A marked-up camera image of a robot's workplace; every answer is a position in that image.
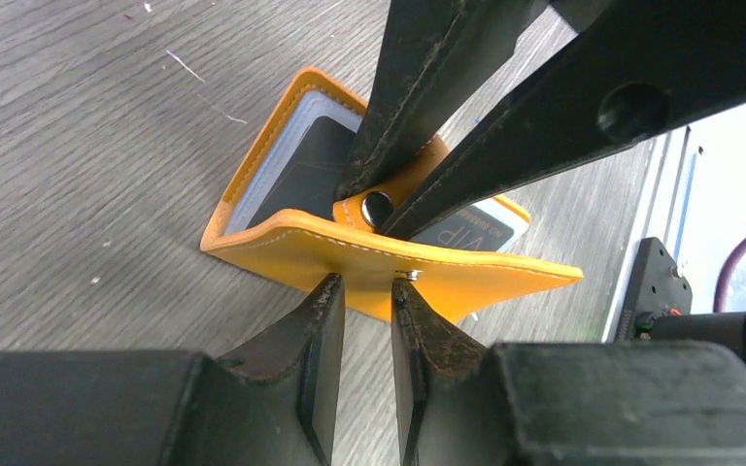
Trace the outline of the dark credit card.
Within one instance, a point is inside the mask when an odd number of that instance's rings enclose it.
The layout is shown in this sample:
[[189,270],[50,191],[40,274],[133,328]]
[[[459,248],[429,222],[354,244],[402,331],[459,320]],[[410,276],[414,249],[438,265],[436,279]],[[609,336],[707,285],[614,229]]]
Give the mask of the dark credit card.
[[[330,116],[318,116],[298,145],[268,153],[262,173],[269,184],[254,183],[228,225],[230,233],[254,227],[281,209],[297,209],[332,219],[335,185],[355,131]],[[476,251],[499,251],[529,227],[519,214],[494,199],[468,206],[413,237],[415,243]]]

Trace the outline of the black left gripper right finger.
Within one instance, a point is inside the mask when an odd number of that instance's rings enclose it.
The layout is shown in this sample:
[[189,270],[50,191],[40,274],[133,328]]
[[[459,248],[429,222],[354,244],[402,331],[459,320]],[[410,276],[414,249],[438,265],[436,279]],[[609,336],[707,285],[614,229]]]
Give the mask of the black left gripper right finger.
[[404,465],[746,465],[746,365],[700,342],[497,343],[392,284]]

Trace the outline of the orange leather card holder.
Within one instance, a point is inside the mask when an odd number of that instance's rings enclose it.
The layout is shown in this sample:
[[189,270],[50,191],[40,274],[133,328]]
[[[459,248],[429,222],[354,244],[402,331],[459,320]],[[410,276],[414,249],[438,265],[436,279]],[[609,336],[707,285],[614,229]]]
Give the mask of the orange leather card holder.
[[[488,306],[579,282],[579,268],[507,252],[442,248],[377,234],[375,216],[403,202],[411,188],[448,153],[433,138],[399,174],[359,195],[332,204],[327,220],[297,209],[281,209],[254,227],[230,233],[228,225],[262,173],[268,153],[294,149],[319,116],[357,132],[365,103],[323,71],[307,67],[292,80],[219,201],[201,239],[212,256],[267,279],[312,290],[329,273],[344,281],[346,305],[381,320],[391,317],[391,284],[412,277],[415,288],[440,316],[459,322]],[[530,223],[529,213],[504,196],[492,198]]]

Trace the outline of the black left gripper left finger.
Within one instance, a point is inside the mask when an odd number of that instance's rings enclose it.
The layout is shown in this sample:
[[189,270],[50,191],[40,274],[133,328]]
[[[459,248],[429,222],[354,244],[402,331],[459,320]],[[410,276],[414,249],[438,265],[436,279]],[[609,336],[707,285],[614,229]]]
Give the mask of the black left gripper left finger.
[[0,352],[0,465],[327,465],[344,322],[330,274],[216,358]]

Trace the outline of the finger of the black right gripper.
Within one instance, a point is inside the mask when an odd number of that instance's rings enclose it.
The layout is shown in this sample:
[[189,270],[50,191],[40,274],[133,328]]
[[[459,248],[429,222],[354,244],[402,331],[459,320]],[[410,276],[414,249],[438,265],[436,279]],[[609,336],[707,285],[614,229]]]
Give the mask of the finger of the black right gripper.
[[382,225],[458,209],[746,103],[746,1],[616,1],[472,129]]
[[397,174],[514,54],[545,1],[393,1],[337,200]]

